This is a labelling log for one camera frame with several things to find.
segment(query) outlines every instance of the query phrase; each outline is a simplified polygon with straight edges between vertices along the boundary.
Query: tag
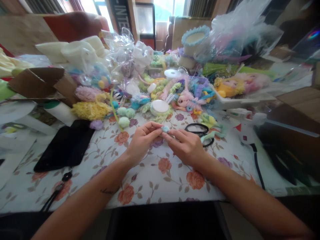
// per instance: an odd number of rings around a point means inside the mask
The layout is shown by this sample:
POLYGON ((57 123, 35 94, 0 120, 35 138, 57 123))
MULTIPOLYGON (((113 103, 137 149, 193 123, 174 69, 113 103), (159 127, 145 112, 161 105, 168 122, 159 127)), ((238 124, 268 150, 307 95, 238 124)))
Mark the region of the tag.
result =
POLYGON ((174 94, 170 93, 167 99, 165 100, 165 102, 169 104, 173 99, 174 99, 174 94))

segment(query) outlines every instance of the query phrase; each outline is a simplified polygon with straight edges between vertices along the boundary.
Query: black cable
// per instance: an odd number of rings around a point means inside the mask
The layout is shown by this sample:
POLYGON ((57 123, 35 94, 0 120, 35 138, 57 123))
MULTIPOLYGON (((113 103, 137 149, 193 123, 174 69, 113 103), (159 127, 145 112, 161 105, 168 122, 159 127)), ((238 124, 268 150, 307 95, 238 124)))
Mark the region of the black cable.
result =
POLYGON ((261 182, 261 187, 262 187, 263 190, 266 190, 266 188, 264 186, 264 182, 263 182, 262 176, 261 176, 260 168, 259 168, 259 165, 258 165, 258 157, 257 157, 256 145, 254 143, 252 143, 252 144, 250 144, 250 146, 252 147, 252 149, 254 151, 254 163, 256 165, 258 176, 259 176, 259 179, 260 179, 260 182, 261 182))

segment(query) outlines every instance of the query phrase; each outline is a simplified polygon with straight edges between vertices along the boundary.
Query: scissors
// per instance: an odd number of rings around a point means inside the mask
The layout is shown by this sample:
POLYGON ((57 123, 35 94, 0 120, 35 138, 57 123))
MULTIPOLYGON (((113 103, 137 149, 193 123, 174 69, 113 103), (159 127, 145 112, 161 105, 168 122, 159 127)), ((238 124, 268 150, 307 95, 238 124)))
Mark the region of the scissors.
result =
MULTIPOLYGON (((201 124, 201 123, 191 123, 191 124, 188 124, 184 130, 186 130, 187 132, 191 132, 191 133, 197 134, 200 138, 203 137, 203 136, 205 136, 205 135, 207 135, 207 133, 209 132, 209 128, 208 128, 206 125, 203 125, 203 124, 201 124), (190 126, 199 126, 199 127, 204 128, 205 131, 190 131, 190 130, 188 130, 188 127, 190 127, 190 126)), ((208 143, 208 144, 206 144, 206 145, 202 145, 202 146, 203 146, 203 147, 208 147, 208 146, 210 146, 211 144, 213 144, 213 142, 214 142, 214 138, 211 139, 211 142, 210 142, 210 143, 208 143)))

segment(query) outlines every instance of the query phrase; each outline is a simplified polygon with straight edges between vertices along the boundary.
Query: pink fluffy yarn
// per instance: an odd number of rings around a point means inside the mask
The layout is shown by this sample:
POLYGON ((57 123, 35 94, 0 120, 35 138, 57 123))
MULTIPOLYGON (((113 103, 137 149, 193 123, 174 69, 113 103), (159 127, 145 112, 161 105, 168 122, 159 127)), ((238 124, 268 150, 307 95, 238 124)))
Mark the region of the pink fluffy yarn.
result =
POLYGON ((90 88, 90 87, 77 87, 75 94, 76 96, 83 102, 95 102, 96 95, 103 93, 101 90, 97 88, 90 88))

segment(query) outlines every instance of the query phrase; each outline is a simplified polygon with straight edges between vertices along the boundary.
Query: yellow fluffy yarn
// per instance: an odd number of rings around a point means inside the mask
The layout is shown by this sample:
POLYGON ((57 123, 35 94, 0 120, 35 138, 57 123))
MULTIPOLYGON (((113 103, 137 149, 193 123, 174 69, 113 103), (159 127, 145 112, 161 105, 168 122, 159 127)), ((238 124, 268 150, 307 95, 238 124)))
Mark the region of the yellow fluffy yarn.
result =
POLYGON ((106 103, 101 102, 101 99, 106 99, 106 95, 98 94, 96 102, 78 102, 73 104, 71 112, 84 120, 103 120, 112 111, 112 108, 106 103))

